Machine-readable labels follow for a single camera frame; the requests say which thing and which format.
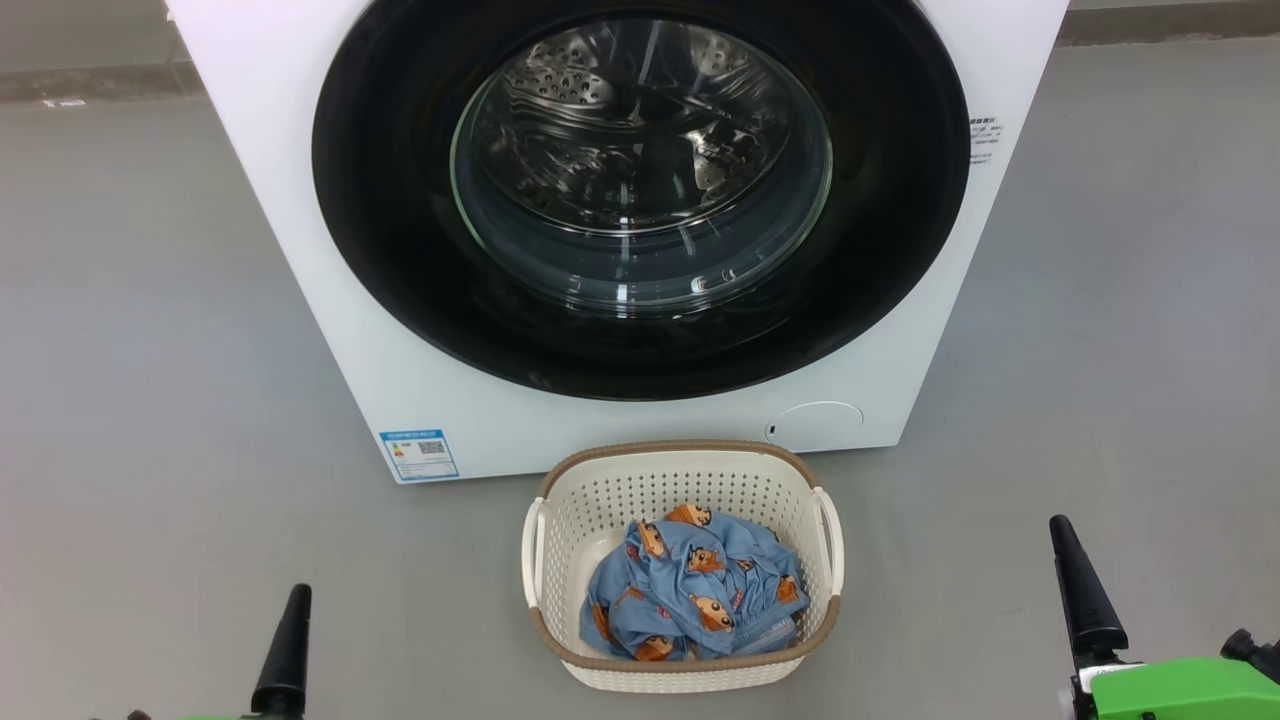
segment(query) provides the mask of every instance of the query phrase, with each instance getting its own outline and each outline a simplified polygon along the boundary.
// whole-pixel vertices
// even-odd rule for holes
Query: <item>crumpled fabric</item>
[[[681,505],[627,527],[591,575],[579,632],[641,661],[758,655],[787,647],[808,606],[796,555],[772,530]]]

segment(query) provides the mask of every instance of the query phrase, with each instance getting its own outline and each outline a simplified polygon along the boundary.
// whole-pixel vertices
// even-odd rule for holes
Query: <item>front-loading washing machine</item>
[[[169,0],[398,482],[895,445],[1066,0]]]

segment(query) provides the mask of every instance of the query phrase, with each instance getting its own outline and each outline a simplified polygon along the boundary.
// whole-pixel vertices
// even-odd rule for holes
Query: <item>laundry basket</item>
[[[684,502],[755,520],[796,552],[809,607],[792,647],[639,662],[608,657],[579,638],[588,583],[627,524]],[[575,678],[604,691],[692,693],[780,680],[822,644],[840,612],[844,548],[831,498],[795,455],[758,442],[672,441],[599,447],[561,462],[529,507],[521,564],[534,629]]]

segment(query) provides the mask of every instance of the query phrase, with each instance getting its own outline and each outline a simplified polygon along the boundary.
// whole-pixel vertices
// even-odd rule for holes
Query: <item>basket handle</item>
[[[820,487],[813,488],[818,497],[818,511],[822,512],[822,527],[827,528],[827,557],[831,560],[831,594],[840,594],[845,588],[845,532],[840,529],[840,515],[831,502],[831,496]]]
[[[525,585],[525,602],[538,607],[543,594],[543,542],[547,537],[545,498],[535,497],[525,515],[525,530],[520,537],[520,579]]]

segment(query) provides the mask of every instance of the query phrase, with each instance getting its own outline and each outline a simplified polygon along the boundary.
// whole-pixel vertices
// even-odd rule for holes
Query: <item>washing machine door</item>
[[[334,242],[444,352],[668,400],[888,313],[964,192],[964,94],[906,0],[376,0],[314,128]]]

